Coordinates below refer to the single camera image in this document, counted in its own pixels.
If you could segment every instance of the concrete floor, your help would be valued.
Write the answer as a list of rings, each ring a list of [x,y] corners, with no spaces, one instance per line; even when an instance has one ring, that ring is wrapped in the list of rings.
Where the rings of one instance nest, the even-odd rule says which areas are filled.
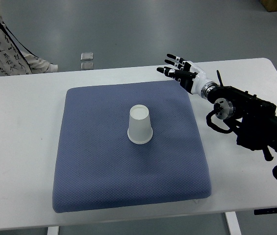
[[[277,69],[277,12],[267,12],[258,0],[4,0],[2,6],[14,35],[59,71],[80,70],[80,54],[89,51],[95,69],[162,65],[166,53],[194,62],[265,57]],[[204,217],[84,225],[60,233],[192,234],[196,230],[187,225],[201,221],[205,234],[227,234],[222,214]],[[277,214],[244,211],[237,217],[242,234],[277,234]],[[210,223],[218,220],[221,226]],[[163,224],[174,232],[165,233]]]

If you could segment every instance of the person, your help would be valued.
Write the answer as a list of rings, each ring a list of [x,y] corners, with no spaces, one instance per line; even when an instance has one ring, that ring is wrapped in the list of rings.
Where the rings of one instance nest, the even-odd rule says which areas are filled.
[[[30,51],[27,53],[18,49],[7,32],[9,29],[4,24],[1,13],[0,1],[0,74],[4,76],[57,72],[58,65],[35,56]]]

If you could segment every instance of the robotic arm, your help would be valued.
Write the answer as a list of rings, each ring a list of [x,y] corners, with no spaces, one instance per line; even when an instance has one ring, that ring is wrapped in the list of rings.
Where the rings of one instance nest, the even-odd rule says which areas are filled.
[[[165,60],[169,67],[157,68],[157,71],[175,79],[190,94],[198,94],[214,104],[213,111],[207,117],[207,125],[221,133],[234,132],[236,143],[250,150],[262,150],[267,161],[273,159],[268,146],[277,152],[277,116],[276,105],[259,99],[231,86],[223,86],[219,71],[220,85],[207,78],[206,73],[191,61],[167,54],[171,59]],[[228,130],[212,123],[211,117],[216,115],[229,127]],[[277,166],[273,169],[277,179]]]

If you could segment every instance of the paper cup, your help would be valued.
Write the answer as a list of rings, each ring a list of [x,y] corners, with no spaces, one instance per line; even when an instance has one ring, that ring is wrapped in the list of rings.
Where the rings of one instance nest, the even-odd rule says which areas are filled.
[[[127,135],[130,141],[144,144],[152,138],[149,110],[145,105],[137,104],[129,111]]]

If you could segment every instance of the blue cushion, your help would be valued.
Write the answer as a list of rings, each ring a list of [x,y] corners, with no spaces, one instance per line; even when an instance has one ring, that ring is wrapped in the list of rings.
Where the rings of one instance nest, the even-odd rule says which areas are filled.
[[[150,111],[153,138],[127,137],[129,110]],[[55,212],[208,197],[208,165],[188,93],[174,80],[68,90],[53,184]]]

